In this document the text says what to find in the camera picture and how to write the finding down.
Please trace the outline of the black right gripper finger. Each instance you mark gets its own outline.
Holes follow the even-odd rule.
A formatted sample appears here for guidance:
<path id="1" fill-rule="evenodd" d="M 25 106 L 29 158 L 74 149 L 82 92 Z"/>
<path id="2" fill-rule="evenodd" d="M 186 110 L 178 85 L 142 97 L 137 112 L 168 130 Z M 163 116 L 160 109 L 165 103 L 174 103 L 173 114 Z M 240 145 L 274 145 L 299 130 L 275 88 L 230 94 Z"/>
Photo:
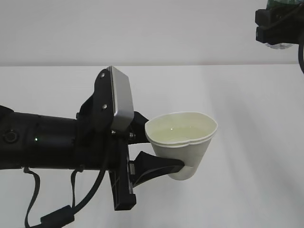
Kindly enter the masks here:
<path id="1" fill-rule="evenodd" d="M 277 6 L 270 9 L 258 9 L 255 12 L 255 23 L 258 26 L 270 27 L 303 13 L 303 6 Z"/>
<path id="2" fill-rule="evenodd" d="M 256 41 L 263 44 L 277 45 L 281 43 L 299 44 L 304 37 L 304 32 L 300 30 L 292 30 L 288 28 L 272 29 L 257 27 Z"/>

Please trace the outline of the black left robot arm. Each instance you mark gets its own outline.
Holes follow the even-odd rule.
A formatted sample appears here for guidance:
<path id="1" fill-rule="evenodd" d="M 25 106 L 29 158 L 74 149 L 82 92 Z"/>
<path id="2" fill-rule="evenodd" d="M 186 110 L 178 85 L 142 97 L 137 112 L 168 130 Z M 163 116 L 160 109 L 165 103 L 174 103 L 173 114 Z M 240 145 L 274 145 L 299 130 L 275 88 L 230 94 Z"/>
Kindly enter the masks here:
<path id="1" fill-rule="evenodd" d="M 140 152 L 129 159 L 130 144 L 147 143 L 147 119 L 133 108 L 129 78 L 110 66 L 97 76 L 93 94 L 75 119 L 0 109 L 0 167 L 85 169 L 109 172 L 115 210 L 136 204 L 134 187 L 184 167 L 181 159 Z"/>

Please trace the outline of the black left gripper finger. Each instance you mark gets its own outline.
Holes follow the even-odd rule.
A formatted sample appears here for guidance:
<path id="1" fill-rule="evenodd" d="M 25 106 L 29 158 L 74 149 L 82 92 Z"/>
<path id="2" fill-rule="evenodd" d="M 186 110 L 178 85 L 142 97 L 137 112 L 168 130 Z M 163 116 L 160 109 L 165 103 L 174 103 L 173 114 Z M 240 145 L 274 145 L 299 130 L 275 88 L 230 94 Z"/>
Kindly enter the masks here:
<path id="1" fill-rule="evenodd" d="M 130 161 L 132 187 L 163 175 L 178 173 L 184 166 L 181 160 L 162 158 L 141 151 L 135 160 Z"/>
<path id="2" fill-rule="evenodd" d="M 129 124 L 126 133 L 128 144 L 149 143 L 145 132 L 145 124 L 148 121 L 141 113 L 134 111 L 133 120 Z"/>

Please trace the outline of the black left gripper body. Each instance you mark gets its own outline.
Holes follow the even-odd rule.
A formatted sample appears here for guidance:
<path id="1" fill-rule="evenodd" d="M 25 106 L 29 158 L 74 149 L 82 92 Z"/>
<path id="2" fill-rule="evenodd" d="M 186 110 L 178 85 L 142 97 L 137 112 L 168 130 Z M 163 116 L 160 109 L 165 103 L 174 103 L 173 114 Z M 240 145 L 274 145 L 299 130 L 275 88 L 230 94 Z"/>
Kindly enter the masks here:
<path id="1" fill-rule="evenodd" d="M 136 195 L 130 180 L 128 142 L 122 138 L 111 141 L 108 171 L 115 205 L 135 205 Z"/>

